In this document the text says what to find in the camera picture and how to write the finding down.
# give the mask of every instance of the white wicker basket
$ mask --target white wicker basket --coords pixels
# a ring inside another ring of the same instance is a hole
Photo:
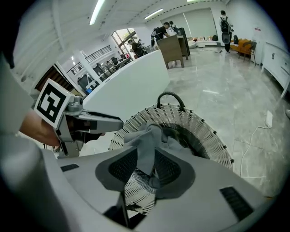
[[[166,94],[174,96],[179,105],[160,104],[160,98]],[[127,120],[123,129],[115,133],[109,150],[123,147],[124,135],[138,131],[139,127],[148,121],[158,123],[162,127],[176,129],[187,138],[187,143],[195,154],[214,160],[232,170],[233,159],[217,132],[203,118],[187,109],[182,100],[172,92],[162,93],[158,97],[156,105],[138,112]],[[148,180],[145,176],[136,169],[125,186],[126,205],[129,209],[134,209],[142,214],[147,214],[155,203],[156,189],[147,184]]]

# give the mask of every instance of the glossy tile floor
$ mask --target glossy tile floor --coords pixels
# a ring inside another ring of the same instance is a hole
[[[170,84],[167,91],[177,93],[191,108],[217,130],[229,148],[240,174],[241,159],[257,126],[266,126],[266,112],[273,114],[271,129],[257,129],[246,153],[241,176],[264,196],[276,196],[290,168],[289,95],[267,71],[247,59],[238,59],[231,51],[215,53],[221,48],[191,49],[189,60],[169,65]],[[176,103],[171,96],[163,102]]]

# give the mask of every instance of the basket handle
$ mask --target basket handle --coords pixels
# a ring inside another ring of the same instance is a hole
[[[157,99],[157,108],[161,109],[160,107],[160,98],[164,95],[171,95],[171,96],[174,96],[175,99],[178,101],[179,103],[179,109],[183,112],[185,112],[185,105],[183,103],[183,101],[181,100],[181,98],[176,94],[176,93],[173,93],[173,92],[163,92],[159,95],[158,99]]]

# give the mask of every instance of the wall outlet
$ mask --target wall outlet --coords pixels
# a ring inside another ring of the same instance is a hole
[[[267,111],[267,116],[266,116],[266,125],[271,128],[272,127],[272,121],[273,121],[273,115],[270,111]]]

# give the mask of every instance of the gray cloth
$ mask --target gray cloth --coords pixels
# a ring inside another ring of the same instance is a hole
[[[125,134],[124,146],[126,145],[137,147],[137,168],[149,176],[152,176],[154,168],[155,147],[178,150],[192,155],[190,149],[184,148],[177,140],[166,136],[161,126],[150,121],[140,126],[139,131]],[[154,188],[159,186],[157,173],[150,178],[149,185]]]

